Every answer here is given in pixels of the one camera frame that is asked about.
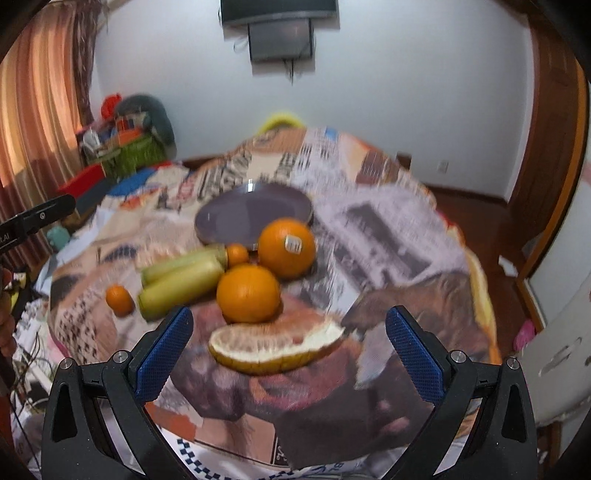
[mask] pink object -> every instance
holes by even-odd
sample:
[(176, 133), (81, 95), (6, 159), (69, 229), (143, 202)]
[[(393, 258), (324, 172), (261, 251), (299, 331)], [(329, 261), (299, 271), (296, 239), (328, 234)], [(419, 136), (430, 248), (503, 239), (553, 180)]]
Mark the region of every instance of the pink object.
[(531, 320), (526, 320), (513, 340), (513, 350), (519, 352), (535, 337), (535, 326)]
[(47, 348), (49, 350), (50, 360), (56, 365), (59, 364), (65, 357), (71, 356), (68, 349), (54, 336), (51, 330), (47, 336)]

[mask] purple plate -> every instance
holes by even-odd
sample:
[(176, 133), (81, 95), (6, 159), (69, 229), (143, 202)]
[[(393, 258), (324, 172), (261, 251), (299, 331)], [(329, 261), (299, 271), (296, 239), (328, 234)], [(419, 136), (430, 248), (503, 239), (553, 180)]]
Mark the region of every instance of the purple plate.
[(312, 202), (306, 194), (279, 183), (249, 182), (204, 205), (195, 230), (204, 244), (242, 244), (254, 251), (263, 229), (284, 217), (310, 223)]

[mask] wooden floor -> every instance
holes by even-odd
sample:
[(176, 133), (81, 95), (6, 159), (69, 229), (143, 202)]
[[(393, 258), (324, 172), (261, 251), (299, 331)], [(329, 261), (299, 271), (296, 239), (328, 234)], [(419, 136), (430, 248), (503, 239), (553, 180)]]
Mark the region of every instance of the wooden floor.
[(452, 192), (434, 192), (437, 209), (462, 229), (466, 244), (478, 256), (488, 279), (495, 310), (497, 337), (503, 357), (513, 351), (513, 338), (528, 318), (515, 279), (505, 276), (499, 255), (520, 269), (525, 259), (515, 244), (514, 223), (505, 205), (494, 200), (468, 198)]

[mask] newspaper tablecloth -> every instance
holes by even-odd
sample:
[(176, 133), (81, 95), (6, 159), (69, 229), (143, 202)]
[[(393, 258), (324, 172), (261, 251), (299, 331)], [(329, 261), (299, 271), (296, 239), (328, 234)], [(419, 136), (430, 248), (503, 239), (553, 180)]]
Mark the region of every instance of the newspaper tablecloth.
[[(162, 168), (133, 193), (107, 197), (103, 207), (117, 211), (97, 240), (54, 273), (51, 332), (81, 363), (131, 349), (155, 324), (139, 312), (115, 318), (104, 301), (107, 286), (121, 283), (138, 294), (138, 270), (198, 246), (199, 208), (249, 179), (288, 183), (314, 204), (317, 263), (307, 278), (283, 286), (280, 321), (329, 312), (341, 319), (346, 339), (307, 367), (249, 377), (218, 365), (207, 350), (209, 335), (225, 322), (206, 300), (191, 307), (193, 336), (147, 409), (202, 455), (215, 455), (217, 476), (206, 478), (227, 476), (224, 462), (259, 472), (246, 478), (293, 476), (291, 469), (314, 465), (321, 467), (304, 473), (326, 473), (326, 465), (331, 473), (351, 471), (359, 459), (410, 443), (432, 408), (386, 337), (391, 306), (405, 305), (449, 349), (499, 360), (478, 259), (425, 187), (355, 137), (328, 128), (273, 131), (199, 171)], [(467, 416), (459, 436), (473, 419)]]

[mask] wall outlet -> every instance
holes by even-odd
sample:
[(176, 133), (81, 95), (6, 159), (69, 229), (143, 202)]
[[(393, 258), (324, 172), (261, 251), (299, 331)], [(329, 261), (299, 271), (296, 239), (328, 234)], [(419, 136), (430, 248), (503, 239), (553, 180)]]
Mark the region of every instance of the wall outlet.
[(437, 171), (439, 173), (447, 173), (447, 168), (449, 167), (448, 161), (441, 161), (439, 165), (437, 165)]

